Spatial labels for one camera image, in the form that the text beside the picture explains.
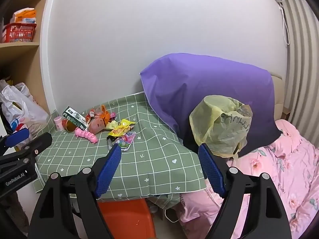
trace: snack package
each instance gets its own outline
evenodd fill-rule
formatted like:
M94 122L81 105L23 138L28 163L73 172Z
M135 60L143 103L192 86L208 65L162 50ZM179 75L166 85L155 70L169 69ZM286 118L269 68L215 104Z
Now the snack package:
M94 118L90 121L88 130L93 134L97 134L106 127L110 120L110 113L106 110L104 105L101 105L96 110L90 111L90 117L92 116Z
M115 120L113 120L113 121L107 123L105 129L113 130L113 129L117 128L118 126L119 126L119 124Z
M24 8L13 13L10 23L20 23L24 18L35 18L36 15L34 8Z
M112 122L113 120L116 120L116 113L115 112L111 113L109 122Z
M21 23L36 23L35 22L36 21L36 18L23 18L22 20L21 20Z
M80 129L84 130L87 128L87 122L85 120L85 117L80 115L78 112L76 112L71 107L67 107L63 114L62 114L67 120L71 121L75 126L79 127Z
M122 119L119 126L115 129L113 129L110 133L108 133L108 135L113 136L113 137L123 136L127 131L132 130L134 128L135 124L136 124L136 122L132 122L132 121L129 121L127 119Z
M129 131L124 136L118 137L115 140L115 144L118 144L122 151L127 151L129 150L135 136L136 136L136 132Z
M87 121L87 124L90 123L91 118L93 118L94 116L95 116L94 109L90 109L89 114L85 116L85 120Z

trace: green checkered tablecloth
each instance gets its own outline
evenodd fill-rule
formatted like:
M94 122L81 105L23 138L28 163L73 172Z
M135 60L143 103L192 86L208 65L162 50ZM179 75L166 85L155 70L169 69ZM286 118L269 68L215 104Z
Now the green checkered tablecloth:
M197 154L179 143L176 134L151 109L144 93L104 105L109 112L116 113L117 121L137 122L133 129L137 135L130 149L122 152L119 167L101 200L150 197L160 207L169 208L179 202L179 193L206 188ZM108 154L109 131L98 133L98 143L92 144L73 133L56 131L56 116L54 112L48 125L38 133L50 132L53 142L36 158L38 179L33 184L37 192L51 173L73 175Z

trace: red basket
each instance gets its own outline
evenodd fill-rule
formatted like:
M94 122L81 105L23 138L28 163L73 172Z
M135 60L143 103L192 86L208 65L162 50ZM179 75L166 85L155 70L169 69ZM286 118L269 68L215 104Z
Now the red basket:
M5 26L2 33L2 42L31 42L36 24L10 23Z

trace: floor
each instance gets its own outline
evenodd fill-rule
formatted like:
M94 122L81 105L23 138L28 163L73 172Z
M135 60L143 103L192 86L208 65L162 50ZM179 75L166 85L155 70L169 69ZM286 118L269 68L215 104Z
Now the floor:
M171 223L166 218L161 220L157 214L153 216L153 221L158 239L187 239L179 222Z

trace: yellow plastic bag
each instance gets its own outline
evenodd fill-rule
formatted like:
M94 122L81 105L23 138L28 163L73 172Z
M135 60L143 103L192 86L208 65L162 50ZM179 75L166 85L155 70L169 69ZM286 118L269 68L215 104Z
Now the yellow plastic bag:
M206 96L189 116L196 143L206 143L212 153L238 158L247 144L253 112L249 105L220 95Z

